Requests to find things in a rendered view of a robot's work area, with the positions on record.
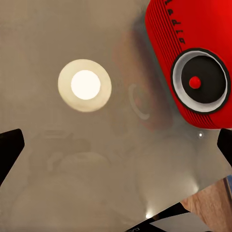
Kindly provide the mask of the radio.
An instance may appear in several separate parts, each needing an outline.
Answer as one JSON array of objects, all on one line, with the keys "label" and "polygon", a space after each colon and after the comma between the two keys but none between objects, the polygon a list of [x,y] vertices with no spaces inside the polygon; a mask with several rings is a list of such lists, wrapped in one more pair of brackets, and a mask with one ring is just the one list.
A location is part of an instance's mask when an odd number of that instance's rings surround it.
[{"label": "radio", "polygon": [[232,0],[151,0],[145,26],[185,121],[232,130]]}]

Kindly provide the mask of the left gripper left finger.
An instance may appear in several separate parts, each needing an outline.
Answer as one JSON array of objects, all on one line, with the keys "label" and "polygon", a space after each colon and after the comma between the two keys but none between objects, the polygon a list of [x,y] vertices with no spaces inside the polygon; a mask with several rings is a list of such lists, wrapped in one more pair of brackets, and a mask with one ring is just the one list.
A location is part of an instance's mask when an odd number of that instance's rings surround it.
[{"label": "left gripper left finger", "polygon": [[24,137],[21,129],[0,134],[0,185],[16,162],[23,148]]}]

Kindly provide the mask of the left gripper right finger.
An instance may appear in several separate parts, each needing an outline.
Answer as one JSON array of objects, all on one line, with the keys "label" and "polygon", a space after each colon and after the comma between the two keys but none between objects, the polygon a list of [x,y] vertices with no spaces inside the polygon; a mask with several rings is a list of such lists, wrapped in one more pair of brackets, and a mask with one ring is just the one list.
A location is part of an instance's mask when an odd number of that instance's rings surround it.
[{"label": "left gripper right finger", "polygon": [[232,166],[232,130],[224,128],[220,130],[217,146]]}]

